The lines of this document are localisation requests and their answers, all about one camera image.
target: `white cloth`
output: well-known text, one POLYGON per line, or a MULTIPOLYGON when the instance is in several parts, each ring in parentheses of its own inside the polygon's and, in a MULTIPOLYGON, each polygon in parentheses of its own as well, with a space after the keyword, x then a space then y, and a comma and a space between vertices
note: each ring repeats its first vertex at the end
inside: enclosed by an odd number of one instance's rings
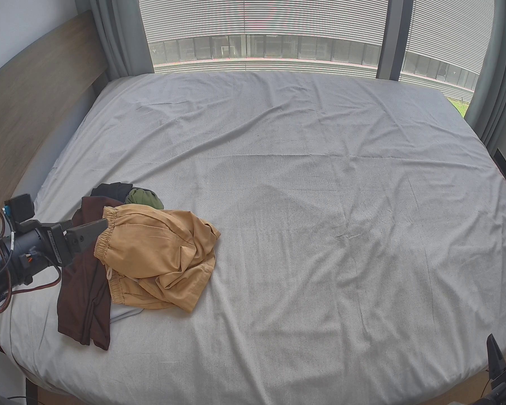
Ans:
POLYGON ((126 306, 126 305, 118 305, 116 303, 110 304, 110 323, 112 324, 115 321, 123 320, 128 316, 140 314, 142 312, 142 308, 126 306))
MULTIPOLYGON (((132 182, 221 231, 192 314, 144 310, 108 352, 14 296, 5 352, 87 403, 418 403, 506 348, 506 182, 438 91, 291 72, 145 75, 100 95, 36 199, 70 218, 132 182)), ((34 278, 53 278, 47 269, 34 278)))

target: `green grass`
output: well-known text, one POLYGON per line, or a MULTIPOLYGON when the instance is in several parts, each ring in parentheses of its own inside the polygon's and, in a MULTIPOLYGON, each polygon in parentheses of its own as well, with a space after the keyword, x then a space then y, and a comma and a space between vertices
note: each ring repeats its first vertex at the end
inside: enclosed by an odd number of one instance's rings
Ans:
POLYGON ((457 110, 459 111, 459 114, 461 114, 463 117, 465 117, 465 113, 468 110, 469 102, 465 102, 463 100, 458 100, 458 99, 452 99, 452 98, 448 98, 448 100, 453 104, 453 106, 455 106, 457 108, 457 110))

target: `maroon garment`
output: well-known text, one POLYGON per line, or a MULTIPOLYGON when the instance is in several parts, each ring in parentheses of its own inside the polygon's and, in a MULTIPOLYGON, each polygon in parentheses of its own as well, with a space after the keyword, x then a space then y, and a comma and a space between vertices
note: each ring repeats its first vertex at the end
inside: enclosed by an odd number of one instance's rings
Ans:
MULTIPOLYGON (((107 197, 83 197, 81 208, 73 215, 73 226, 99 220, 103 208, 123 203, 107 197)), ((83 345, 94 344, 108 350, 110 344, 110 291, 105 267, 94 256, 95 242, 77 254, 70 266, 62 269, 58 295, 58 331, 83 345)))

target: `wrinkled sheet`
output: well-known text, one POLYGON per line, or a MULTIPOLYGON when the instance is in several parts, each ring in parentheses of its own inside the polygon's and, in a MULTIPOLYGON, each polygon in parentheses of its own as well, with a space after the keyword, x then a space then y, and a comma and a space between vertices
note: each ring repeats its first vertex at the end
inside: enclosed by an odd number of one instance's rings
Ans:
MULTIPOLYGON (((192 314, 144 310, 108 352, 57 332, 59 287, 17 295, 0 344, 94 404, 417 403, 506 348, 506 182, 438 91, 291 72, 110 84, 37 218, 100 183, 154 190, 221 231, 192 314)), ((54 278, 47 269, 34 278, 54 278)))

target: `clothing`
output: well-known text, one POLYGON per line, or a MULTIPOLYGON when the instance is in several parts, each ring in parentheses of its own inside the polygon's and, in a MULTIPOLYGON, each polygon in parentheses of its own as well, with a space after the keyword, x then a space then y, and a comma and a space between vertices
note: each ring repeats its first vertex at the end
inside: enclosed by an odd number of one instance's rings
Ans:
POLYGON ((99 186, 92 189, 91 197, 107 197, 120 201, 122 204, 126 202, 126 197, 133 189, 131 183, 101 183, 99 186))
POLYGON ((123 320, 128 316, 140 314, 142 309, 140 307, 117 305, 116 303, 110 304, 110 323, 123 320))
POLYGON ((191 312, 214 270, 219 231, 191 212, 139 204, 106 207, 103 217, 108 228, 94 255, 107 269, 112 301, 191 312))
POLYGON ((143 204, 162 210, 165 207, 157 195, 149 189, 134 187, 126 198, 126 204, 143 204))
MULTIPOLYGON (((73 226, 87 224, 102 217, 105 206, 121 202, 106 197, 84 197, 73 215, 73 226)), ((94 257, 95 243, 77 254, 62 269, 62 286, 58 295, 58 331, 83 345, 94 344, 107 350, 110 344, 110 293, 105 268, 94 257)))

